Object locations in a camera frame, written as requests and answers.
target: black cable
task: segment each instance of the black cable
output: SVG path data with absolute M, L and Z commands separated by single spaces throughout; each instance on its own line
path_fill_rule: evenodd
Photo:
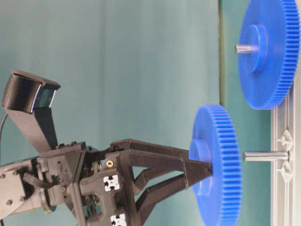
M 2 130 L 3 130 L 3 125 L 4 125 L 4 122 L 5 122 L 5 119 L 7 118 L 7 116 L 8 116 L 8 114 L 4 113 L 2 120 L 0 122 L 0 165 L 1 165 L 1 135 L 2 135 Z M 3 219 L 0 220 L 0 224 L 1 224 L 1 226 L 4 226 Z

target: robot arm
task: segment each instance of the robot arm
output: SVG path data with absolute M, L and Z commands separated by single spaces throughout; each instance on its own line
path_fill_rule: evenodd
M 79 226 L 141 226 L 158 202 L 212 176 L 211 163 L 189 160 L 183 149 L 132 139 L 104 151 L 85 142 L 58 145 L 50 106 L 59 87 L 12 72 L 2 106 L 40 155 L 0 167 L 0 219 L 65 203 Z M 135 178 L 133 167 L 146 169 Z M 172 171 L 182 174 L 145 189 Z

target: metal peg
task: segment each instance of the metal peg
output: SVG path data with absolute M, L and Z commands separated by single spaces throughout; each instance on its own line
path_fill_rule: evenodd
M 236 54 L 250 54 L 252 52 L 251 45 L 236 45 L 235 53 Z
M 244 161 L 287 161 L 288 152 L 244 152 Z

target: screw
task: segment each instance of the screw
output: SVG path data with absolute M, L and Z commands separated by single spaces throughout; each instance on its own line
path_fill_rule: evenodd
M 116 152 L 116 151 L 118 151 L 118 150 L 119 150 L 119 147 L 118 147 L 117 145 L 114 145 L 114 146 L 113 146 L 113 151 Z
M 11 206 L 11 205 L 13 204 L 13 201 L 8 200 L 8 201 L 6 202 L 6 204 L 7 204 L 8 206 Z
M 107 167 L 111 168 L 113 165 L 114 163 L 111 160 L 107 161 Z

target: gear teeth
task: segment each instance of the gear teeth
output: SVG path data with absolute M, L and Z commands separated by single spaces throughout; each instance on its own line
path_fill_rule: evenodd
M 283 13 L 285 15 L 286 26 L 285 58 L 277 87 L 270 102 L 264 107 L 264 109 L 272 109 L 284 101 L 293 84 L 299 59 L 300 19 L 298 6 L 295 0 L 281 0 L 281 2 L 283 6 Z
M 233 226 L 239 217 L 242 196 L 239 147 L 235 129 L 227 111 L 219 105 L 209 105 L 208 108 L 215 123 L 221 151 L 222 207 L 219 225 Z

